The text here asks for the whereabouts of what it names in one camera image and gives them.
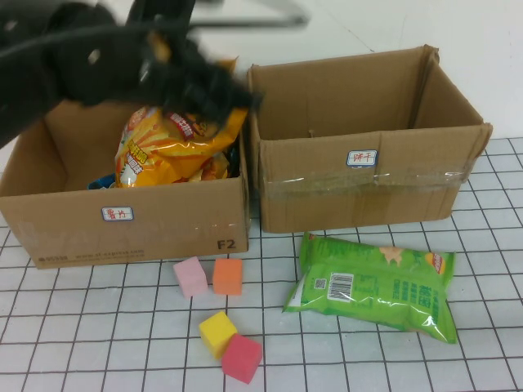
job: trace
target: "orange foam cube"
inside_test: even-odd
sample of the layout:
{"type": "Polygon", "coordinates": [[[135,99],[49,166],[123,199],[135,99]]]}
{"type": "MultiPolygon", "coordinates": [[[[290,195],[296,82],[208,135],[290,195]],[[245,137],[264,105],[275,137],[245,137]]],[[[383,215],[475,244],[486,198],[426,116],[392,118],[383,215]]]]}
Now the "orange foam cube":
{"type": "Polygon", "coordinates": [[[217,259],[214,263],[212,286],[216,294],[241,296],[242,261],[240,259],[217,259]]]}

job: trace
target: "green snack bag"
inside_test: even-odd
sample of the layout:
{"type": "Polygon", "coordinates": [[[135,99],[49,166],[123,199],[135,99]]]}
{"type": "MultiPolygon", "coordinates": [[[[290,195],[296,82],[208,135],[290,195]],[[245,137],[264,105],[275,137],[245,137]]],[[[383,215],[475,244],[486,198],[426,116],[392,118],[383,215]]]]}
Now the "green snack bag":
{"type": "Polygon", "coordinates": [[[373,247],[305,233],[303,278],[285,312],[315,310],[456,342],[446,289],[453,253],[373,247]]]}

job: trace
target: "foam cube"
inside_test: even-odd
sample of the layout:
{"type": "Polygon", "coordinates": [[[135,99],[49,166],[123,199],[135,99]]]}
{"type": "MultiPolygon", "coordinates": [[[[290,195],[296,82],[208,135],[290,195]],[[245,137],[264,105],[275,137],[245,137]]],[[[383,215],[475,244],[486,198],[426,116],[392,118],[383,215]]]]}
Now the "foam cube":
{"type": "Polygon", "coordinates": [[[262,345],[236,334],[230,339],[221,359],[223,372],[236,380],[249,384],[262,361],[262,345]]]}
{"type": "Polygon", "coordinates": [[[207,291],[207,277],[198,257],[181,261],[175,264],[173,269],[185,298],[191,298],[207,291]]]}
{"type": "Polygon", "coordinates": [[[212,287],[216,294],[241,296],[242,261],[240,259],[217,259],[214,263],[212,287]]]}
{"type": "Polygon", "coordinates": [[[225,312],[219,312],[199,325],[199,334],[203,343],[214,358],[219,359],[225,353],[231,337],[237,333],[235,325],[225,312]]]}

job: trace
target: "clear packing tape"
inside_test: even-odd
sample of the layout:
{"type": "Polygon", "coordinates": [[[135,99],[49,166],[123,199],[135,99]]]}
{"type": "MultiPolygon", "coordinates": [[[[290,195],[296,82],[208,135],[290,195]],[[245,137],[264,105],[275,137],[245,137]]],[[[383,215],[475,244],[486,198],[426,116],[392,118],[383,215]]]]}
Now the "clear packing tape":
{"type": "Polygon", "coordinates": [[[459,187],[470,173],[469,165],[463,167],[422,167],[376,172],[375,167],[353,168],[343,171],[311,172],[295,178],[273,176],[262,172],[262,188],[272,198],[304,196],[307,194],[353,194],[373,191],[412,192],[442,190],[459,187]]]}

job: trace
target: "white grid mat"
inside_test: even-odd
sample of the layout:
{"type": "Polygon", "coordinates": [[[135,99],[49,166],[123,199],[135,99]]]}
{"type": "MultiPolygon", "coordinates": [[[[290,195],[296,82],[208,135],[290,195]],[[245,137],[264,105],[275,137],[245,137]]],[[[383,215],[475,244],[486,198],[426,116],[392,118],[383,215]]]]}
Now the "white grid mat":
{"type": "MultiPolygon", "coordinates": [[[[302,236],[262,233],[256,203],[251,247],[239,255],[241,297],[209,291],[184,300],[172,261],[38,271],[0,228],[0,390],[523,390],[522,162],[523,138],[493,140],[450,219],[326,232],[458,252],[449,290],[457,345],[348,318],[282,314],[302,236]],[[224,377],[199,339],[198,324],[218,310],[264,344],[249,386],[224,377]]],[[[202,264],[210,276],[212,258],[202,264]]]]}

